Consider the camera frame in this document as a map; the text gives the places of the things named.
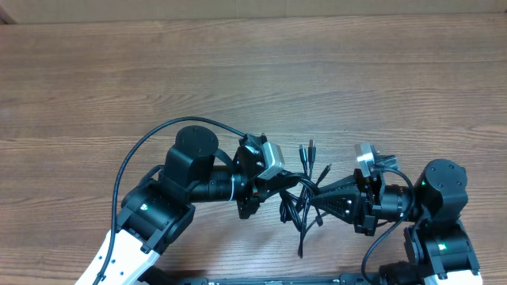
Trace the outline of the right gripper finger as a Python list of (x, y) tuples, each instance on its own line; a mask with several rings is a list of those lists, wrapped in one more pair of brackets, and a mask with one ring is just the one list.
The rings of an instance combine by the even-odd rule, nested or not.
[(358, 192), (359, 188), (357, 186), (356, 177), (353, 175), (349, 175), (331, 184), (322, 186), (318, 190), (319, 195), (327, 193), (335, 195), (355, 195)]
[(310, 205), (346, 222), (353, 224), (357, 214), (360, 193), (328, 192), (310, 198)]

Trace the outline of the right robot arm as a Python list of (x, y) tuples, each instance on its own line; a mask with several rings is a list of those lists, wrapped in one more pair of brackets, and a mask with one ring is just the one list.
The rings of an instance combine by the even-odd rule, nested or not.
[(481, 284), (480, 265), (460, 221), (467, 205), (465, 168), (446, 159), (432, 160), (416, 182), (388, 184), (393, 173), (406, 180), (394, 155), (362, 155), (353, 175), (320, 188), (310, 204), (353, 225), (358, 234), (372, 236), (382, 222), (389, 228), (379, 243), (403, 222), (407, 259), (361, 272), (365, 284)]

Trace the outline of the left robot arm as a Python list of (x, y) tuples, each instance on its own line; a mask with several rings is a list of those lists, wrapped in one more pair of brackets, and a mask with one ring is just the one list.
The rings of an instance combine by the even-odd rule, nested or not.
[(183, 127), (164, 163), (122, 200), (113, 200), (111, 229), (78, 283), (137, 283), (193, 221), (196, 203), (233, 202), (239, 218), (248, 219), (269, 197), (280, 195), (282, 219), (302, 230), (307, 196), (289, 190), (297, 184), (313, 190), (313, 182), (306, 173), (285, 170), (280, 148), (265, 136), (239, 136), (230, 157), (213, 131)]

